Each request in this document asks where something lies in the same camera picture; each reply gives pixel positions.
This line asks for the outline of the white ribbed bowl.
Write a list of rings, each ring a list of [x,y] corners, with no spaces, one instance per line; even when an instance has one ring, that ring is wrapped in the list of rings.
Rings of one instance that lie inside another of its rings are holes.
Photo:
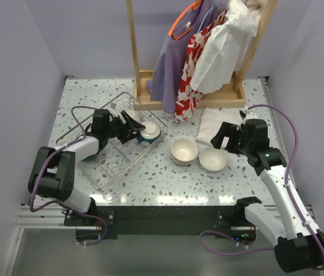
[[[199,154],[200,165],[209,171],[220,171],[226,167],[228,153],[222,149],[206,147]]]

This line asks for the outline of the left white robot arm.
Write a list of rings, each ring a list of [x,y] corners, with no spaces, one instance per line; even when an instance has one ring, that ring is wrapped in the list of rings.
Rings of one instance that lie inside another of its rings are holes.
[[[38,150],[28,183],[29,208],[37,212],[57,203],[76,211],[83,225],[92,225],[97,220],[97,211],[91,207],[92,198],[75,187],[76,164],[100,153],[110,139],[116,138],[122,144],[135,139],[146,126],[124,110],[115,115],[107,109],[95,109],[92,122],[87,127],[79,127],[82,135],[74,141]]]

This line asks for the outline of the red bowl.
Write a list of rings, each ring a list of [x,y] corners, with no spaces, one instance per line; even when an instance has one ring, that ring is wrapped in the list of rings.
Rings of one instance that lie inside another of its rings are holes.
[[[176,164],[178,164],[178,165],[180,165],[180,166],[189,166],[189,165],[192,163],[192,161],[189,161],[189,162],[181,162],[181,161],[176,160],[176,159],[174,159],[174,158],[172,158],[172,160],[173,160]]]

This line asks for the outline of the teal and white bowl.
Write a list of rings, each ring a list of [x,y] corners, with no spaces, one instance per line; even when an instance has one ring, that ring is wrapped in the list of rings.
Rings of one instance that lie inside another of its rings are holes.
[[[137,133],[137,141],[139,144],[149,146],[161,136],[161,129],[153,121],[144,121],[141,124],[145,128]]]

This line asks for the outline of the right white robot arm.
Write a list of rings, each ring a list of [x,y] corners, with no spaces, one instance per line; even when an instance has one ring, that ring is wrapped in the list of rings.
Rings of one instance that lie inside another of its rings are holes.
[[[229,153],[246,156],[251,167],[269,190],[280,215],[272,217],[257,198],[237,201],[234,219],[260,229],[274,247],[275,258],[285,273],[303,269],[324,269],[324,232],[313,220],[287,173],[289,168],[278,148],[271,147],[264,120],[248,119],[240,125],[223,122],[211,139],[219,149],[224,138]]]

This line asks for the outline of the beige bowl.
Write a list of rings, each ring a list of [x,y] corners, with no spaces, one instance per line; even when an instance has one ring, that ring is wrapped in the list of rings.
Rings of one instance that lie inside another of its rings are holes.
[[[197,145],[189,138],[177,138],[170,146],[171,157],[181,162],[193,161],[198,155]]]

